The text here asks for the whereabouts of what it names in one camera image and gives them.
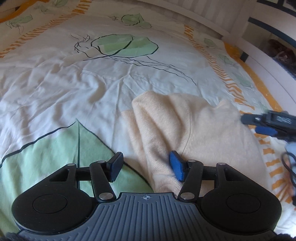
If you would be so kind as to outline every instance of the black metal bar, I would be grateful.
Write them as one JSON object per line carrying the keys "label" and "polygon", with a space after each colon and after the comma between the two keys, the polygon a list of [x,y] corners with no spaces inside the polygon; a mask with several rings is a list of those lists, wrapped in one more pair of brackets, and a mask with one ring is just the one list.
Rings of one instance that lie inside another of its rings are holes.
{"label": "black metal bar", "polygon": [[[200,161],[188,162],[191,166],[187,178],[179,192],[178,200],[182,202],[195,202],[200,194],[202,184],[203,164]],[[182,198],[183,193],[192,193],[194,197],[189,200]]]}
{"label": "black metal bar", "polygon": [[[94,197],[98,202],[111,202],[116,199],[116,196],[109,184],[107,177],[98,162],[93,162],[89,166],[89,171],[91,174],[91,184],[94,192]],[[112,194],[113,197],[101,198],[101,194]]]}
{"label": "black metal bar", "polygon": [[274,28],[264,22],[261,22],[255,18],[249,18],[249,22],[271,32],[272,34],[280,37],[282,40],[286,41],[287,43],[289,43],[290,45],[292,45],[293,47],[296,48],[296,40],[292,39],[291,37],[289,37],[285,33],[277,30],[276,28]]}
{"label": "black metal bar", "polygon": [[289,8],[286,8],[286,7],[283,6],[284,0],[279,0],[278,3],[270,2],[270,1],[267,1],[267,0],[257,0],[257,2],[268,5],[268,6],[271,6],[271,7],[274,7],[276,9],[279,9],[279,10],[281,10],[283,12],[286,12],[286,13],[296,17],[296,10],[294,11],[292,9],[289,9]]}
{"label": "black metal bar", "polygon": [[245,52],[242,53],[240,59],[243,61],[243,62],[246,62],[247,58],[249,57],[249,55]]}

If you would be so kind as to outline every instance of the headboard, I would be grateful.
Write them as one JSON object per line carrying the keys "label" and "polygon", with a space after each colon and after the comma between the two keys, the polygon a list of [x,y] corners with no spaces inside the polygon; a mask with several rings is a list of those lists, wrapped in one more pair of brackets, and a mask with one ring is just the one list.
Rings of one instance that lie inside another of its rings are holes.
{"label": "headboard", "polygon": [[[25,0],[7,0],[0,6],[0,12],[9,10],[9,7],[16,7],[15,5],[23,1]],[[249,21],[253,20],[283,33],[291,40],[296,40],[296,12],[294,16],[292,10],[284,11],[287,8],[283,7],[283,4],[287,0],[137,1],[158,6],[159,9],[164,8],[164,11],[173,11],[186,16],[217,32],[225,42],[239,47],[244,52],[246,63],[263,80],[281,107],[296,115],[296,80],[271,57],[243,39]]]}

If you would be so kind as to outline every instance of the orange stripe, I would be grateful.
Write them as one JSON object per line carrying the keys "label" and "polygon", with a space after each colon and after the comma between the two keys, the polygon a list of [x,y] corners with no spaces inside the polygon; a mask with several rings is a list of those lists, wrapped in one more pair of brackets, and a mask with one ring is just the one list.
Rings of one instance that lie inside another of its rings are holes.
{"label": "orange stripe", "polygon": [[234,89],[236,89],[237,92],[242,93],[242,90],[241,90],[240,88],[236,87],[236,86],[229,86],[229,85],[226,85],[226,87],[227,87],[228,89],[230,89],[230,88],[234,88]]}
{"label": "orange stripe", "polygon": [[262,138],[262,139],[264,139],[264,138],[266,138],[267,136],[266,135],[262,135],[262,134],[258,134],[258,133],[254,133],[254,136],[255,137],[257,137],[257,138]]}
{"label": "orange stripe", "polygon": [[11,47],[11,48],[7,48],[5,50],[14,50],[14,49],[15,49],[15,47]]}
{"label": "orange stripe", "polygon": [[287,189],[285,190],[284,194],[282,195],[280,202],[283,201],[283,199],[285,198],[286,195],[287,195]]}
{"label": "orange stripe", "polygon": [[272,184],[272,190],[280,187],[282,184],[286,183],[286,180],[285,179],[279,179],[277,180],[274,184]]}
{"label": "orange stripe", "polygon": [[235,98],[234,101],[235,101],[236,103],[239,103],[239,104],[242,104],[242,105],[248,106],[248,107],[252,108],[253,110],[255,110],[255,107],[254,107],[254,106],[251,106],[251,105],[245,104],[245,103],[242,102],[240,99]]}
{"label": "orange stripe", "polygon": [[32,30],[31,32],[36,33],[36,34],[41,34],[44,32],[44,30]]}
{"label": "orange stripe", "polygon": [[24,39],[24,38],[20,37],[19,39],[27,41],[27,40],[32,39],[32,38]]}
{"label": "orange stripe", "polygon": [[69,17],[61,16],[61,17],[59,17],[59,19],[60,19],[60,20],[64,20],[64,21],[66,21],[66,20],[69,19]]}
{"label": "orange stripe", "polygon": [[189,25],[185,25],[185,28],[191,29],[192,31],[194,30],[192,27],[190,27]]}
{"label": "orange stripe", "polygon": [[267,167],[271,167],[271,166],[273,166],[273,165],[275,165],[275,164],[277,164],[277,163],[281,163],[281,161],[280,161],[279,159],[275,159],[275,160],[273,160],[273,161],[269,161],[269,162],[267,162],[267,163],[266,163],[266,166],[267,166]]}
{"label": "orange stripe", "polygon": [[227,74],[221,67],[215,62],[213,66],[216,68],[216,70],[220,71],[222,74]]}
{"label": "orange stripe", "polygon": [[256,127],[256,126],[249,125],[249,128],[250,128],[250,129],[255,129],[255,127]]}
{"label": "orange stripe", "polygon": [[224,79],[224,81],[233,81],[233,79],[232,78],[230,78],[230,79]]}
{"label": "orange stripe", "polygon": [[88,7],[80,7],[80,6],[77,6],[77,7],[88,10]]}
{"label": "orange stripe", "polygon": [[263,155],[266,155],[266,154],[274,154],[274,149],[271,149],[271,148],[266,148],[266,149],[263,149]]}
{"label": "orange stripe", "polygon": [[279,167],[279,168],[275,169],[274,171],[270,172],[269,175],[270,175],[270,177],[274,177],[275,175],[281,174],[283,172],[284,172],[283,168]]}
{"label": "orange stripe", "polygon": [[231,85],[235,85],[236,87],[238,87],[237,83],[233,82],[233,83],[230,83],[230,84],[227,84],[228,86],[231,86]]}
{"label": "orange stripe", "polygon": [[51,22],[57,22],[57,23],[59,23],[59,22],[63,22],[63,20],[56,18],[56,19],[52,19]]}
{"label": "orange stripe", "polygon": [[185,29],[184,30],[186,33],[189,33],[189,34],[191,34],[192,33],[192,31],[191,30],[189,30],[189,29]]}
{"label": "orange stripe", "polygon": [[47,29],[48,29],[47,27],[42,27],[42,28],[36,28],[36,29],[34,29],[32,31],[45,31]]}
{"label": "orange stripe", "polygon": [[262,80],[258,77],[258,75],[255,74],[255,72],[240,59],[240,53],[239,49],[236,47],[231,46],[230,44],[224,43],[225,49],[227,53],[232,57],[236,62],[238,62],[243,69],[248,73],[248,75],[252,78],[256,88],[263,94],[265,99],[268,101],[270,106],[275,111],[283,111],[281,106],[277,103],[277,101],[273,98],[273,96],[270,94]]}
{"label": "orange stripe", "polygon": [[229,90],[229,92],[233,92],[233,93],[235,93],[236,95],[238,95],[240,98],[243,98],[243,100],[245,100],[245,98],[244,98],[241,94],[237,93],[235,90]]}
{"label": "orange stripe", "polygon": [[193,35],[192,34],[188,34],[188,33],[185,33],[186,36],[190,37],[190,38],[193,38]]}
{"label": "orange stripe", "polygon": [[292,197],[289,196],[286,200],[285,200],[286,203],[291,203],[292,202]]}
{"label": "orange stripe", "polygon": [[52,22],[53,22],[53,23],[61,24],[61,23],[65,22],[65,20],[58,19],[58,20],[55,20],[55,21],[52,21]]}
{"label": "orange stripe", "polygon": [[30,37],[30,36],[32,36],[32,37],[37,37],[37,36],[39,36],[39,34],[24,34],[23,35],[24,37]]}
{"label": "orange stripe", "polygon": [[279,196],[281,195],[281,193],[283,192],[283,190],[285,190],[286,185],[282,188],[282,190],[280,190],[275,196],[277,198],[279,198]]}
{"label": "orange stripe", "polygon": [[234,98],[239,99],[239,100],[241,100],[241,101],[243,101],[243,102],[247,102],[244,98],[239,97],[239,96],[236,96],[236,95],[233,94],[233,93],[231,93],[231,94],[232,94],[232,96],[233,96]]}
{"label": "orange stripe", "polygon": [[78,13],[82,13],[82,14],[84,14],[84,13],[85,13],[84,11],[82,11],[82,10],[79,10],[79,9],[74,9],[74,10],[73,10],[73,12],[78,12]]}
{"label": "orange stripe", "polygon": [[193,47],[195,47],[195,48],[199,48],[199,49],[203,50],[203,47],[200,46],[200,45],[198,45],[198,44],[193,44]]}
{"label": "orange stripe", "polygon": [[244,112],[244,111],[239,111],[241,114],[251,114],[251,112]]}
{"label": "orange stripe", "polygon": [[223,76],[224,78],[226,78],[226,77],[228,77],[228,75],[224,72],[222,72],[222,71],[220,71],[220,70],[218,70],[218,69],[216,69],[216,67],[215,67],[215,65],[212,65],[211,66],[212,68],[213,68],[213,70],[218,74],[220,74],[221,76]]}
{"label": "orange stripe", "polygon": [[261,145],[264,145],[264,144],[269,144],[270,145],[270,141],[265,141],[265,140],[259,140],[259,143],[261,144]]}

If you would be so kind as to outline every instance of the black line drawing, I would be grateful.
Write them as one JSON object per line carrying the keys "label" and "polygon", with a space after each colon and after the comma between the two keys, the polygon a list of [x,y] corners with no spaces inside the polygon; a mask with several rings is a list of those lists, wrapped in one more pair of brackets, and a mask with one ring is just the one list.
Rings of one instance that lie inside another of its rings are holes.
{"label": "black line drawing", "polygon": [[89,35],[86,37],[71,36],[79,40],[75,43],[74,50],[86,55],[87,59],[83,59],[84,61],[104,58],[136,66],[146,66],[176,75],[187,82],[194,83],[196,86],[194,80],[182,71],[184,69],[149,57],[159,47],[147,37],[137,37],[131,34],[110,34],[92,40]]}
{"label": "black line drawing", "polygon": [[18,17],[15,19],[12,19],[10,21],[6,21],[6,25],[8,27],[12,28],[18,28],[19,29],[19,34],[22,34],[22,32],[24,31],[24,26],[21,25],[22,23],[28,23],[31,20],[33,20],[32,15],[28,15],[25,17]]}

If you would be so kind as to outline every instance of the black cable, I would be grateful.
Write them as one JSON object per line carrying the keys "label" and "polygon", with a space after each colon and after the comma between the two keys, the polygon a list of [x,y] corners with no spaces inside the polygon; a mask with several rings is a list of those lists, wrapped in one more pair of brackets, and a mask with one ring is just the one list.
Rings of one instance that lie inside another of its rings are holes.
{"label": "black cable", "polygon": [[294,181],[294,178],[296,179],[296,173],[292,171],[292,169],[286,164],[285,160],[284,160],[284,155],[288,155],[290,157],[292,157],[294,159],[294,161],[296,162],[296,156],[291,153],[291,152],[284,152],[282,155],[281,155],[281,162],[283,163],[284,167],[288,170],[288,172],[290,173],[290,179],[291,179],[291,182],[292,182],[292,185],[296,188],[296,183]]}

